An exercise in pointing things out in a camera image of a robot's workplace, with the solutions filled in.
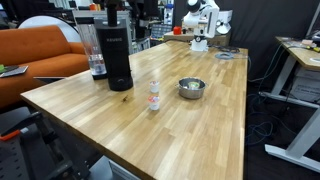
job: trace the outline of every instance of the standing desk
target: standing desk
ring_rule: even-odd
[[[107,80],[85,71],[22,98],[141,179],[242,179],[247,58],[219,60],[215,48],[189,48],[170,41],[130,55],[134,87],[127,91],[110,91]],[[176,87],[191,76],[208,84],[197,100]],[[153,80],[160,82],[157,111],[147,103]]]
[[[300,63],[302,67],[306,69],[320,70],[320,61],[317,62],[310,60],[310,58],[320,58],[320,54],[302,48],[289,48],[291,47],[291,45],[290,43],[288,43],[288,38],[277,37],[277,40],[281,43],[281,45],[284,48],[286,48],[290,55],[287,58],[271,93],[264,92],[262,94],[273,99],[317,108],[317,111],[312,115],[312,117],[302,128],[302,130],[299,132],[296,138],[291,142],[287,149],[281,149],[275,146],[265,145],[265,150],[273,156],[279,157],[281,159],[287,160],[289,162],[298,164],[300,166],[306,167],[308,169],[320,173],[320,162],[304,156],[304,154],[320,137],[319,105],[280,95],[280,92],[285,82],[287,81],[295,63]]]

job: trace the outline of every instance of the metal bowl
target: metal bowl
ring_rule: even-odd
[[[179,80],[179,94],[187,99],[199,99],[203,95],[206,83],[199,78],[185,77]]]

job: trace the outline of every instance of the orange sofa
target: orange sofa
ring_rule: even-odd
[[[89,69],[82,43],[69,43],[54,25],[1,30],[0,64],[29,66],[22,75],[0,78],[0,109],[44,85],[34,77],[68,77]]]

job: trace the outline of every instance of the black wall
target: black wall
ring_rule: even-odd
[[[181,25],[182,17],[187,14],[186,2],[175,0],[174,25]],[[249,49],[252,69],[248,78],[253,79],[262,77],[269,66],[279,45],[275,36],[305,37],[320,0],[215,2],[220,10],[233,10],[230,46]]]

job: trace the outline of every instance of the desk leg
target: desk leg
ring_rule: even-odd
[[[313,103],[309,103],[309,102],[305,102],[305,101],[301,101],[301,100],[297,100],[297,99],[293,99],[293,98],[287,98],[285,96],[280,95],[280,92],[281,92],[284,84],[286,83],[295,63],[296,63],[296,60],[292,56],[289,56],[284,64],[282,70],[281,70],[281,73],[280,73],[280,75],[277,79],[277,82],[274,85],[271,93],[261,92],[260,95],[267,96],[269,98],[276,99],[279,101],[287,101],[290,103],[294,103],[294,104],[298,104],[298,105],[302,105],[302,106],[307,106],[307,107],[311,107],[311,108],[319,108],[319,105],[317,105],[317,104],[313,104]]]
[[[265,145],[265,150],[270,155],[320,173],[320,162],[303,156],[320,138],[319,127],[320,109],[313,114],[286,150],[267,144]]]

